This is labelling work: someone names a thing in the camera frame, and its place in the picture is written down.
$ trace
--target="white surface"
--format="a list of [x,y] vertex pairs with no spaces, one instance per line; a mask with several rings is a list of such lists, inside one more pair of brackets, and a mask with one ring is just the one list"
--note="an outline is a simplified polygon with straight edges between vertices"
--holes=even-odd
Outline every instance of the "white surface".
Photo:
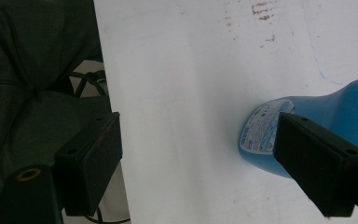
[[256,106],[358,78],[358,1],[95,0],[132,223],[357,223],[243,160]]

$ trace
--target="dark cloth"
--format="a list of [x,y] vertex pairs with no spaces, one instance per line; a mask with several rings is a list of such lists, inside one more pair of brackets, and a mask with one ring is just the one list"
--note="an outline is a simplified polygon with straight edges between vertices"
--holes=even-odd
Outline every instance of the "dark cloth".
[[110,112],[107,97],[48,91],[101,55],[92,0],[0,0],[0,194],[12,172],[51,165],[89,120]]

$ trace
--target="round hole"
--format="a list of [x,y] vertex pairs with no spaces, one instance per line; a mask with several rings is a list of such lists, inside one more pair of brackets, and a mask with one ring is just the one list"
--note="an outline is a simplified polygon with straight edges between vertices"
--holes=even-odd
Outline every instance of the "round hole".
[[77,150],[74,149],[74,148],[68,150],[68,154],[69,154],[69,155],[73,155],[73,154],[75,154],[75,153],[77,153]]
[[353,150],[353,149],[346,149],[345,152],[348,153],[348,154],[351,154],[351,155],[356,155],[357,154],[356,151]]
[[37,168],[31,168],[28,170],[25,170],[23,172],[21,172],[19,175],[17,175],[17,180],[18,181],[27,181],[30,179],[34,179],[35,177],[40,175],[40,169]]

